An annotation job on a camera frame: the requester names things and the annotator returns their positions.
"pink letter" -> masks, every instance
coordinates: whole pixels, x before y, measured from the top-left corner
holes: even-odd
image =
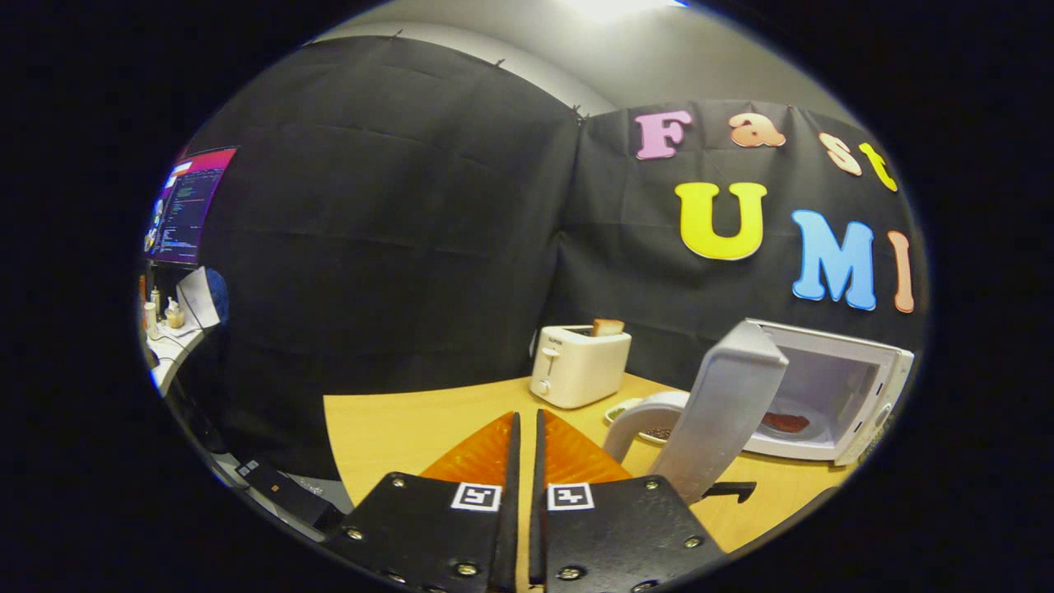
[[[666,145],[666,138],[674,140],[675,144],[681,143],[684,139],[681,123],[691,123],[691,115],[686,111],[671,111],[640,115],[635,121],[641,124],[641,150],[637,151],[637,158],[669,158],[677,154],[677,150]],[[670,122],[669,125],[664,125],[666,121]]]

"table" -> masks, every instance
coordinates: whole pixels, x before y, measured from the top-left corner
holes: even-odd
[[[169,387],[172,386],[172,379],[176,376],[179,365],[187,360],[194,347],[201,343],[206,332],[201,329],[190,332],[183,328],[171,330],[164,320],[157,322],[157,331],[161,335],[157,340],[151,340],[150,337],[147,337],[145,340],[147,347],[154,351],[159,359],[158,365],[150,373],[154,377],[157,391],[163,398],[169,393]]]
[[[530,494],[534,469],[535,415],[540,409],[562,417],[597,444],[603,444],[603,415],[617,403],[670,388],[626,374],[619,393],[578,410],[561,410],[534,396],[530,378],[468,388],[324,397],[327,432],[340,479],[356,506],[389,472],[419,474],[452,447],[507,412],[520,413],[520,521],[516,588],[528,590],[527,553]],[[633,476],[647,474],[661,446],[635,439],[622,466]],[[725,552],[752,541],[815,498],[840,485],[856,464],[835,468],[825,461],[781,459],[741,453],[720,481],[755,481],[757,490],[739,505],[735,496],[709,497],[692,513]]]

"black curtain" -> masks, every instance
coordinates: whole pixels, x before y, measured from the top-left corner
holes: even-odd
[[[637,159],[633,118],[677,110],[692,116],[678,154]],[[728,119],[747,112],[772,119],[786,143],[737,145]],[[862,176],[832,162],[820,132],[851,146]],[[882,185],[857,149],[864,141],[881,152],[848,124],[750,101],[664,103],[581,122],[533,84],[447,47],[382,37],[305,46],[189,146],[239,146],[200,245],[200,262],[227,279],[231,314],[214,357],[221,389],[203,408],[216,411],[236,455],[336,478],[324,394],[526,376],[531,335],[544,325],[624,320],[627,371],[683,390],[746,317],[920,355],[925,245],[907,190]],[[714,229],[725,236],[740,228],[728,185],[765,185],[754,255],[715,260],[685,245],[674,187],[690,181],[720,186]],[[792,293],[797,209],[823,214],[839,241],[851,220],[871,226],[875,311]],[[890,230],[912,244],[910,315],[893,305]]]
[[[189,152],[239,146],[199,252],[230,290],[232,450],[336,478],[324,394],[527,373],[577,134],[529,82],[383,37],[305,46],[219,110]]]
[[[635,118],[687,111],[691,123],[670,158],[640,160],[641,130]],[[730,136],[728,120],[741,113],[768,117],[786,142],[744,147]],[[861,164],[853,176],[827,156],[820,132],[842,139]],[[590,117],[582,126],[572,186],[561,223],[560,255],[545,325],[589,323],[593,318],[626,322],[632,336],[626,371],[672,388],[690,390],[703,355],[744,318],[799,325],[914,351],[926,338],[930,296],[921,234],[907,191],[885,187],[857,147],[876,139],[841,121],[785,104],[709,100],[662,103]],[[889,164],[902,185],[897,171]],[[690,251],[680,234],[679,183],[715,183],[714,230],[733,236],[740,229],[739,201],[728,191],[738,181],[761,183],[763,239],[749,257],[720,260]],[[841,242],[846,224],[874,231],[875,311],[831,300],[805,301],[792,292],[801,274],[801,230],[790,218],[798,209],[826,218]],[[886,232],[898,230],[911,248],[915,311],[894,308],[897,270]]]

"toaster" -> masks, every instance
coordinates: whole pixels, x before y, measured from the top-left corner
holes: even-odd
[[[593,338],[591,325],[543,328],[534,352],[530,391],[557,408],[575,409],[622,387],[631,337]]]

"yellow letter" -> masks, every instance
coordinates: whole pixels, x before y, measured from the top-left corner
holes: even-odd
[[[674,193],[681,197],[681,238],[688,249],[710,259],[742,259],[761,246],[761,197],[768,193],[761,183],[733,183],[728,191],[739,198],[739,234],[714,232],[714,183],[681,183]]]
[[[867,142],[864,142],[860,144],[860,150],[867,155],[867,159],[871,160],[871,165],[875,167],[875,172],[878,173],[878,178],[882,180],[882,184],[890,187],[890,191],[897,191],[897,182],[885,172],[885,161],[875,152],[875,149],[871,147],[871,144]]]

